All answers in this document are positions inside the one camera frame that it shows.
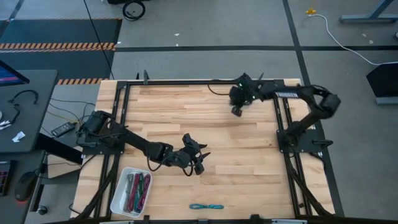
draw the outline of black metal frame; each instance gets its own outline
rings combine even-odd
[[[114,98],[114,104],[113,104],[113,110],[112,114],[116,117],[117,111],[118,111],[118,104],[119,104],[119,98],[121,94],[121,90],[123,88],[126,89],[124,93],[124,101],[123,101],[123,107],[122,107],[122,114],[121,114],[121,124],[124,124],[126,121],[126,113],[127,113],[127,105],[129,101],[129,92],[130,88],[132,86],[137,86],[137,85],[234,85],[236,82],[234,80],[136,80],[136,81],[118,81],[117,88],[116,88],[116,94]],[[284,110],[285,110],[285,115],[287,118],[287,123],[290,125],[292,123],[292,117],[290,113],[290,107],[289,107],[289,102],[287,99],[282,99],[283,104],[284,104]],[[275,115],[277,118],[277,123],[278,123],[278,129],[283,130],[284,125],[282,122],[282,115],[281,115],[281,110],[279,106],[279,99],[278,97],[274,98],[274,106],[275,106]],[[303,206],[305,208],[305,213],[306,215],[301,215],[300,214],[300,206],[299,201],[297,198],[297,191],[295,188],[295,179],[292,177],[292,174],[288,171],[288,167],[291,165],[291,157],[289,156],[289,152],[284,152],[283,157],[285,160],[286,168],[287,168],[287,178],[289,181],[289,188],[290,188],[290,196],[292,199],[292,204],[294,208],[294,214],[295,218],[297,220],[307,220],[308,223],[398,223],[395,221],[386,221],[386,220],[368,220],[368,219],[360,219],[360,218],[345,218],[344,215],[336,214],[337,216],[332,216],[332,217],[316,217],[312,215],[312,208],[310,205],[310,201],[308,199],[308,196],[313,197],[313,195],[307,190],[306,194],[302,190],[303,193]],[[115,155],[114,157],[114,162],[119,163],[120,155]],[[296,168],[297,168],[297,173],[299,176],[299,179],[301,180],[301,186],[300,188],[303,189],[303,186],[305,187],[305,177],[303,173],[303,167],[301,163],[301,158],[300,154],[295,152],[294,153],[294,159],[296,163]],[[331,161],[329,157],[329,153],[323,153],[323,158],[324,162],[324,170],[325,170],[325,175],[328,180],[328,185],[330,189],[337,189],[336,182],[330,182],[329,180],[334,180],[334,174],[333,174],[333,169],[331,167]],[[104,180],[107,170],[108,170],[108,163],[109,163],[109,156],[105,155],[104,161],[103,161],[103,166],[101,170],[101,177],[100,177],[100,185],[101,182]],[[108,204],[107,204],[107,209],[106,209],[106,216],[108,220],[111,218],[111,210],[110,210],[110,204],[111,204],[111,199],[114,195],[115,191],[115,186],[116,186],[116,176],[112,179],[111,186],[110,186],[110,191],[108,195]],[[331,197],[332,201],[340,201],[340,196],[338,195],[337,191],[331,191]],[[333,204],[335,207],[336,211],[342,211],[341,204]],[[100,210],[101,210],[101,200],[98,202],[96,210],[95,210],[95,215],[94,218],[104,218],[104,217],[99,217],[100,215]],[[271,219],[261,219],[257,215],[251,215],[250,219],[247,220],[151,220],[151,223],[275,223],[277,220],[271,220]],[[134,223],[149,223],[149,217],[145,216],[144,220],[135,220]]]

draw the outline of black floor mat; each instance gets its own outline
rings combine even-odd
[[[112,64],[122,20],[93,22]],[[88,19],[11,21],[0,38],[0,60],[16,70],[58,70],[58,84],[93,84],[110,74]]]

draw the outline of wooden table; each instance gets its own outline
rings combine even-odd
[[[284,81],[286,85],[300,82]],[[96,110],[111,113],[116,83],[101,82]],[[228,93],[231,85],[211,88]],[[123,96],[122,90],[117,119]],[[308,114],[302,100],[289,100],[289,105],[294,121]],[[183,147],[182,136],[190,133],[194,140],[208,145],[203,153],[211,152],[203,163],[202,175],[186,177],[177,167],[161,167],[152,173],[153,185],[145,208],[145,215],[150,215],[151,220],[247,219],[250,214],[264,218],[294,217],[285,162],[278,150],[272,101],[255,101],[238,118],[231,114],[229,97],[211,93],[206,85],[132,86],[126,125],[149,141],[172,144],[175,150]],[[308,154],[301,154],[301,160],[308,188],[333,213],[322,162]],[[97,156],[81,171],[75,210],[82,211],[98,189],[102,162],[103,156]],[[148,170],[143,153],[128,145],[120,158],[118,177],[124,167]],[[302,202],[302,194],[297,186],[296,189]],[[108,191],[104,193],[101,216],[105,215],[107,199]],[[222,204],[225,209],[190,210],[191,203]],[[130,218],[112,214],[112,219]]]

